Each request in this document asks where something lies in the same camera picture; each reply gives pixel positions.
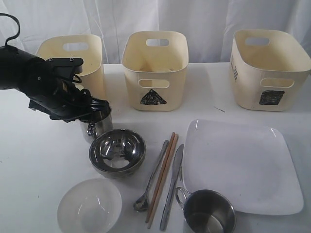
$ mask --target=basket handle hole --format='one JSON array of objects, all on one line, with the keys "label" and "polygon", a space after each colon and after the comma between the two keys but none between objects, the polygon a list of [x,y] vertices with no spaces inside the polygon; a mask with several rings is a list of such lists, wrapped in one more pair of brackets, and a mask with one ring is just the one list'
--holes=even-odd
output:
[{"label": "basket handle hole", "polygon": [[270,43],[270,39],[267,37],[248,37],[245,40],[246,45],[264,46]]},{"label": "basket handle hole", "polygon": [[265,78],[260,81],[260,85],[264,87],[282,87],[290,88],[293,86],[295,81],[293,79],[272,79]]},{"label": "basket handle hole", "polygon": [[66,43],[63,45],[63,49],[67,52],[87,50],[88,44],[86,42]]},{"label": "basket handle hole", "polygon": [[142,88],[168,88],[170,86],[170,82],[163,79],[141,79],[138,81],[138,84]]},{"label": "basket handle hole", "polygon": [[169,40],[168,39],[147,39],[146,45],[147,46],[168,46]]}]

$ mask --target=black triangle label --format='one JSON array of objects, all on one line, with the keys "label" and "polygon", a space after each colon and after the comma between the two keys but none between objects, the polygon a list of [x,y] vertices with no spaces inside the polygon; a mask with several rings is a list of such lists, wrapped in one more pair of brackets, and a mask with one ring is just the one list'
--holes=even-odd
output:
[{"label": "black triangle label", "polygon": [[144,105],[160,105],[167,102],[154,90],[150,90],[140,101]]}]

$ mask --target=stainless steel cup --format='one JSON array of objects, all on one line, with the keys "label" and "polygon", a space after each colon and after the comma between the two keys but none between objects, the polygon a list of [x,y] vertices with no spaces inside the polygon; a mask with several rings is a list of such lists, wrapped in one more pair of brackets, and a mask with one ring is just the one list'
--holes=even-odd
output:
[{"label": "stainless steel cup", "polygon": [[97,112],[91,122],[81,122],[81,128],[84,139],[89,143],[92,143],[99,135],[113,130],[111,108],[109,107],[108,115],[107,112]]},{"label": "stainless steel cup", "polygon": [[[178,192],[182,193],[184,203],[180,200]],[[175,196],[184,212],[184,233],[232,233],[234,231],[235,211],[229,200],[220,193],[207,189],[190,193],[182,187],[177,187]]]}]

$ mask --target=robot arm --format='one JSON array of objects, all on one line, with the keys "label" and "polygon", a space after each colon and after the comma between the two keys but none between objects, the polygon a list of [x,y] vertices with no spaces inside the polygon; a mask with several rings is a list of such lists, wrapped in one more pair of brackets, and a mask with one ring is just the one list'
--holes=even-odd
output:
[{"label": "robot arm", "polygon": [[65,122],[79,119],[92,122],[101,114],[110,112],[109,103],[93,98],[86,89],[79,90],[73,83],[80,83],[76,75],[82,72],[81,58],[51,58],[47,61],[7,44],[19,36],[9,37],[0,47],[0,89],[16,89],[30,98],[29,108],[40,110],[53,120]]}]

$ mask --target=metal knife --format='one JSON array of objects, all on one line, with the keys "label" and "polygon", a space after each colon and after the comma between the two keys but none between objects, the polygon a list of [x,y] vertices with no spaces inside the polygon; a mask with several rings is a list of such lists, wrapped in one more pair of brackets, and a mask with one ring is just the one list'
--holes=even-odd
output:
[{"label": "metal knife", "polygon": [[167,198],[166,198],[166,202],[165,202],[165,206],[163,210],[163,215],[161,219],[161,224],[160,224],[161,231],[166,230],[167,224],[169,222],[170,211],[171,211],[173,196],[174,196],[174,190],[175,190],[175,186],[177,183],[179,170],[181,167],[181,162],[183,159],[183,152],[184,152],[184,144],[178,147],[176,154],[175,154],[170,189],[169,189],[169,193],[167,194]]}]

